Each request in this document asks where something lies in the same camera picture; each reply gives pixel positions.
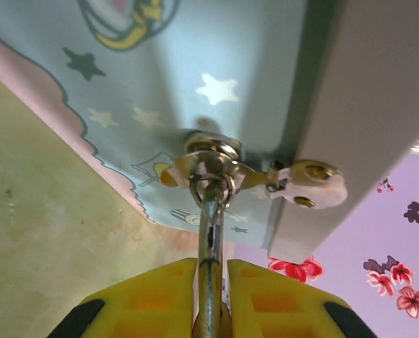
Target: flower pattern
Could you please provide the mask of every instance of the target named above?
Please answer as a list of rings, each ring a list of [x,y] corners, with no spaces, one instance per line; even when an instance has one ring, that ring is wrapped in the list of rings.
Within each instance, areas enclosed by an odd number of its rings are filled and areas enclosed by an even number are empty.
[[[387,177],[378,184],[376,189],[378,194],[381,194],[384,191],[393,192],[395,190],[394,186],[390,185]]]
[[[388,275],[370,271],[367,276],[369,277],[367,282],[373,287],[378,287],[378,294],[380,296],[388,294],[393,297],[395,295],[391,278]]]
[[[271,260],[268,268],[274,271],[282,271],[287,277],[294,278],[305,283],[308,279],[316,280],[323,274],[323,267],[314,257],[306,259],[302,264],[295,264],[287,261],[281,261],[276,258]]]
[[[405,310],[410,317],[417,318],[419,316],[419,292],[412,287],[404,287],[399,292],[401,296],[397,299],[397,308]]]
[[[414,272],[409,270],[403,263],[392,266],[391,275],[394,284],[402,284],[403,282],[409,285],[413,284],[412,276]]]

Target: dark blue star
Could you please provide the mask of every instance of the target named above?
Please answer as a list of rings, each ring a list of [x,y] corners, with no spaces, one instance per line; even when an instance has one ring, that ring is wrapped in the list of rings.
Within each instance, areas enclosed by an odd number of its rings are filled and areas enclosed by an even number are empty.
[[[234,230],[235,232],[241,232],[243,234],[248,234],[249,231],[247,229],[242,229],[241,227],[232,227],[231,230]]]
[[[95,66],[95,55],[92,53],[76,54],[68,48],[62,48],[65,54],[71,59],[67,67],[77,70],[87,81],[92,79],[93,75],[106,76],[106,74]]]

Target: white star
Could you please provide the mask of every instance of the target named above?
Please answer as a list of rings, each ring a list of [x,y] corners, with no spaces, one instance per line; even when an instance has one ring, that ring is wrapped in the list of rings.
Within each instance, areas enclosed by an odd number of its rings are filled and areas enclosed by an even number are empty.
[[[118,126],[118,123],[112,120],[111,113],[100,113],[99,111],[95,111],[92,108],[88,108],[88,110],[92,114],[92,116],[90,116],[90,120],[98,122],[103,128],[107,128],[110,125]]]
[[[256,195],[258,199],[266,199],[267,195],[265,194],[264,188],[257,187],[254,192],[251,192],[253,195]]]
[[[143,123],[147,128],[150,128],[152,125],[158,125],[159,127],[164,127],[165,125],[160,120],[161,114],[156,111],[143,111],[140,108],[134,107],[136,115],[132,118]]]
[[[203,74],[201,78],[203,79],[205,86],[197,88],[196,92],[207,96],[209,104],[215,106],[221,101],[239,101],[239,98],[232,91],[234,87],[237,86],[237,81],[235,79],[217,81],[209,74]]]
[[[237,215],[236,213],[228,213],[228,217],[232,218],[236,222],[248,222],[249,221],[248,217]]]

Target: screw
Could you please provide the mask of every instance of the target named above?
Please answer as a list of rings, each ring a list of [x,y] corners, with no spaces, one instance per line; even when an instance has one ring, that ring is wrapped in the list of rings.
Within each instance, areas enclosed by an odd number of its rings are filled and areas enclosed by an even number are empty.
[[[333,176],[332,171],[322,165],[308,165],[305,170],[309,177],[319,181],[327,181]]]
[[[313,200],[303,196],[294,197],[294,202],[299,206],[304,206],[306,208],[312,208],[315,206],[315,202]]]

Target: metal rod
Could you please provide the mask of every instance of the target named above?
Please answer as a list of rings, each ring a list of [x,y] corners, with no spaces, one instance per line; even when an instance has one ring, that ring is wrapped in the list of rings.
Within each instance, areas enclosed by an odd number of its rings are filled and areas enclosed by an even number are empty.
[[[220,182],[209,183],[201,204],[199,233],[199,314],[195,325],[200,338],[220,336],[224,208]]]

